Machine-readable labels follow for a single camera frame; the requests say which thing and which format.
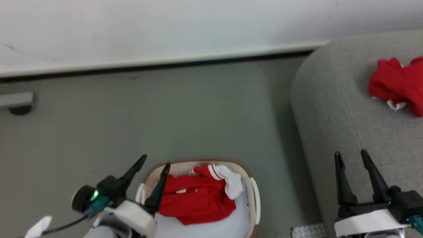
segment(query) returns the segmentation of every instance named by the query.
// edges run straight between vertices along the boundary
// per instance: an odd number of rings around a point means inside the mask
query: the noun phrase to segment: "black cable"
[[[43,231],[43,233],[42,233],[41,235],[48,235],[48,234],[50,234],[50,233],[56,233],[56,232],[59,232],[59,231],[61,231],[61,230],[64,230],[64,229],[66,229],[66,228],[72,227],[72,226],[74,226],[74,225],[76,225],[76,224],[80,223],[81,221],[85,220],[86,218],[87,218],[87,216],[83,216],[83,217],[81,217],[80,219],[78,219],[78,220],[76,220],[76,221],[74,221],[74,222],[71,222],[71,223],[69,223],[69,224],[67,224],[67,225],[64,225],[64,226],[61,226],[61,227],[57,227],[57,228],[53,228],[53,229],[50,229],[50,230],[45,230],[45,231]]]

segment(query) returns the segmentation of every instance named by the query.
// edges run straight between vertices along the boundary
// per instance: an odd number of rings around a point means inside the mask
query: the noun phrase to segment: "green light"
[[[91,200],[95,200],[99,196],[99,192],[96,190],[91,198]]]

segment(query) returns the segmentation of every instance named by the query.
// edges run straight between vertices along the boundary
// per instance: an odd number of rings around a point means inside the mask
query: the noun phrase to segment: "teal connector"
[[[419,215],[410,217],[409,223],[411,226],[423,236],[423,219]]]
[[[96,216],[97,213],[102,212],[107,205],[109,205],[110,199],[106,196],[102,196],[95,201],[91,206],[84,212],[87,219],[91,219]]]

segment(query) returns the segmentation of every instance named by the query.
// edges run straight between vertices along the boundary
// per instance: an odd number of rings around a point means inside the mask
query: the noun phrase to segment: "white wall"
[[[0,76],[275,53],[418,28],[422,0],[2,0]]]

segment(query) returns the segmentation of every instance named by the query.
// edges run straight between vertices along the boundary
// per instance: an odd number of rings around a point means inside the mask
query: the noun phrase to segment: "baseboard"
[[[57,64],[54,66],[23,66],[20,68],[3,68],[0,70],[0,82],[297,57],[308,55],[317,47],[322,46],[327,42],[328,41],[290,44],[270,49],[214,53],[194,57],[158,58],[149,60],[129,59],[119,61],[104,61],[98,63],[75,63]]]

